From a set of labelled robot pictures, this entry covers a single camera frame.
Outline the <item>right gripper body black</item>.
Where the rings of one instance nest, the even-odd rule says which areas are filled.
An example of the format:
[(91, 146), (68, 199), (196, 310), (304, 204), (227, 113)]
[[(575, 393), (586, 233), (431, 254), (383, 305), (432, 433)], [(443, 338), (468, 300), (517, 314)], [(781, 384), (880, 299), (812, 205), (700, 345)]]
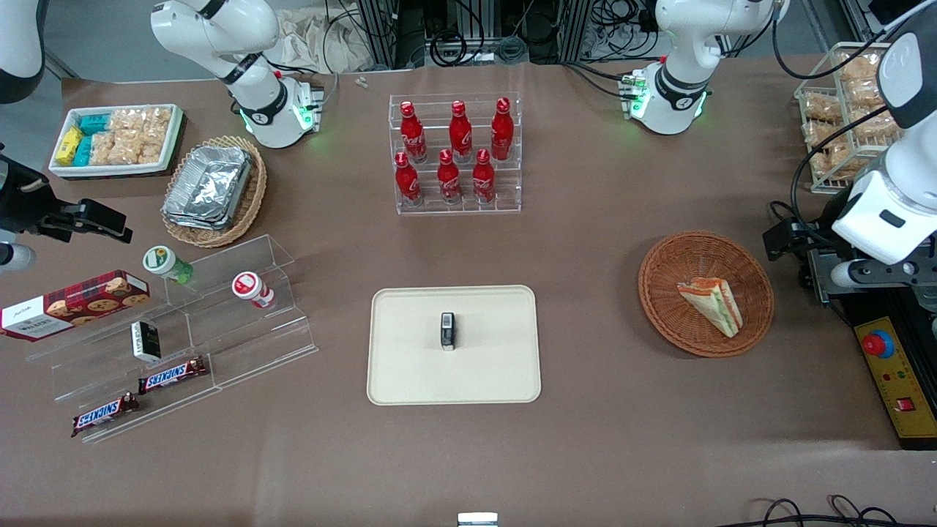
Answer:
[(19, 162), (1, 157), (1, 229), (23, 233), (56, 211), (49, 180)]

